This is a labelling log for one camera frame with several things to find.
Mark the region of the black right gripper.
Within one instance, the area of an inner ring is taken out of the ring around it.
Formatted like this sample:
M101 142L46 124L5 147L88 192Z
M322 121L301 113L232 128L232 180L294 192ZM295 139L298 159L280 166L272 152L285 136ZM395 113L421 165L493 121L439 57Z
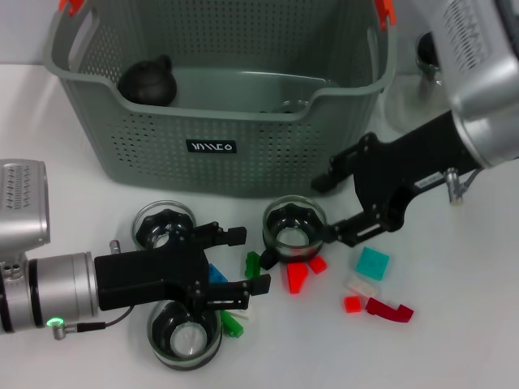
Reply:
M417 182L455 169L465 174L480 164L470 155L457 132L453 114L444 113L391 143L374 133L331 156L328 169L311 180L312 190L328 193L354 175L355 192L363 211L323 228L323 242L355 247L404 223L410 202L426 191Z

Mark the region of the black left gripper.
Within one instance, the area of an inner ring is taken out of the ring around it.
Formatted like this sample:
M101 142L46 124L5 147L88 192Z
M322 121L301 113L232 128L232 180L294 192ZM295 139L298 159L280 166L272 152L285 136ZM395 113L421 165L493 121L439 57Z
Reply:
M191 312L246 310L251 297L269 292L269 274L249 280L208 285L205 250L215 246L242 246L247 229L224 230L217 222L177 235L151 249L94 258L97 300L103 311L172 300Z

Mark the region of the glass teacup with black base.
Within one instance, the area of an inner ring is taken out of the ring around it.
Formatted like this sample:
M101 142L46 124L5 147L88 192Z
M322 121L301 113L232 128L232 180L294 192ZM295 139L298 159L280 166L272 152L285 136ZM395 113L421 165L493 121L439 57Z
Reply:
M307 105L308 102L305 100L288 100L273 109L262 110L260 113L299 113L302 112L307 107Z
M223 339L220 313L195 317L177 301L160 301L147 323L148 342L156 358L172 370L190 371L207 365Z
M160 200L143 207L131 224L131 237L137 250L163 246L171 233L183 233L196 226L191 209L173 200Z
M306 263L323 246L320 234L327 224L324 209L301 195L286 195L271 202L263 214L265 250L260 266L269 270L278 263Z

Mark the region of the teal toy plate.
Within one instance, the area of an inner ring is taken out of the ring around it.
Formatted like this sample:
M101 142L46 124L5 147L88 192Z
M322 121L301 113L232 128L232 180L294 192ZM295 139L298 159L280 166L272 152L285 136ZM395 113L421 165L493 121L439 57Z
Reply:
M372 278L382 280L386 272L390 257L378 250L364 247L356 265L356 272Z

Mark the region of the grey-green perforated storage bin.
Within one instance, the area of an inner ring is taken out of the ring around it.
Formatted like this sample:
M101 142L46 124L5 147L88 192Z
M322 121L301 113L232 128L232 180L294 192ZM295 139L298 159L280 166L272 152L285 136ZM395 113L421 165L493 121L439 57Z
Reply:
M165 54L178 93L138 105L131 65ZM357 143L397 64L373 0L84 0L44 49L103 170L129 185L239 197L309 195ZM305 100L299 113L260 113Z

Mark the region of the blue toy brick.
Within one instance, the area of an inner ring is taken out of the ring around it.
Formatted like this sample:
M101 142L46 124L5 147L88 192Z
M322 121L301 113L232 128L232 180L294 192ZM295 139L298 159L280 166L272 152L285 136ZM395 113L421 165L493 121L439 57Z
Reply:
M210 284L223 284L227 283L227 278L214 266L212 263L209 264L208 282Z

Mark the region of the green toy brick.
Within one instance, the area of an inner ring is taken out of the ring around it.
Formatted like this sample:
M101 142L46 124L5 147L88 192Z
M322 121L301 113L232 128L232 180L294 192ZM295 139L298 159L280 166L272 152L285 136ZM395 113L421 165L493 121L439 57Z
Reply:
M220 312L223 330L227 336L238 339L244 333L243 326L228 312Z
M259 276L261 273L260 266L260 255L255 251L251 251L247 253L246 257L246 268L245 268L245 277L249 280Z

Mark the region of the white studded toy brick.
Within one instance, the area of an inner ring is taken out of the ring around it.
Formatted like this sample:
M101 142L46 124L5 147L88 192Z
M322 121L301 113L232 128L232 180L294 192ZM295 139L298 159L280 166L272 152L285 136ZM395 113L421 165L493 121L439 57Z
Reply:
M248 306L246 310L229 310L228 313L234 318L246 321L251 321L255 316L254 309L252 306Z

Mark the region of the red wedge toy brick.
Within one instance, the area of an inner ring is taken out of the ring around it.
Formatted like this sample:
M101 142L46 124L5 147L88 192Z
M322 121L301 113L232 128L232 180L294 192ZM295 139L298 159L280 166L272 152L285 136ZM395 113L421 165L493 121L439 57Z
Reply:
M286 265L287 280L291 294L299 294L309 275L305 263L288 263Z

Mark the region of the white flat toy plate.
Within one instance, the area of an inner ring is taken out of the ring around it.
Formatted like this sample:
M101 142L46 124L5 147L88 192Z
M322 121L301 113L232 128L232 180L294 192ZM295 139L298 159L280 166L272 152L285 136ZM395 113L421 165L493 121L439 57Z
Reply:
M372 298L375 297L378 293L377 288L366 282L365 280L359 279L356 276L351 276L346 281L346 288L350 290L353 293L357 293L358 295L361 295L366 298Z

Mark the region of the glass pitcher with black lid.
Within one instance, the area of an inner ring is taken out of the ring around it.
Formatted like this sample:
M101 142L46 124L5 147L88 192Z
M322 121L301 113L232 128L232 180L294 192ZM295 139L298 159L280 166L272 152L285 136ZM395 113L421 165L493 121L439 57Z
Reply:
M416 40L415 65L415 74L395 76L384 102L386 120L404 134L449 111L430 32Z

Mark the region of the dark red curved toy brick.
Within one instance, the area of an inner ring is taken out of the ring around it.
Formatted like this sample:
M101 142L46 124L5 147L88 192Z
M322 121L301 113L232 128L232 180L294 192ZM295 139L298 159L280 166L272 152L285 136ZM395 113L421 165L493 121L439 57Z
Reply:
M414 311L407 306L399 305L397 308L393 308L373 297L368 299L366 311L368 314L395 323L408 323L414 315Z

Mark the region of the black clay teapot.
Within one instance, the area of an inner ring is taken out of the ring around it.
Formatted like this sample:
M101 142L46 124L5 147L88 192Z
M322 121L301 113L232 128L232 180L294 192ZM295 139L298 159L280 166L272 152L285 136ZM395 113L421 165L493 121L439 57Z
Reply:
M169 106L178 93L173 63L165 54L129 66L117 87L125 99L138 105Z

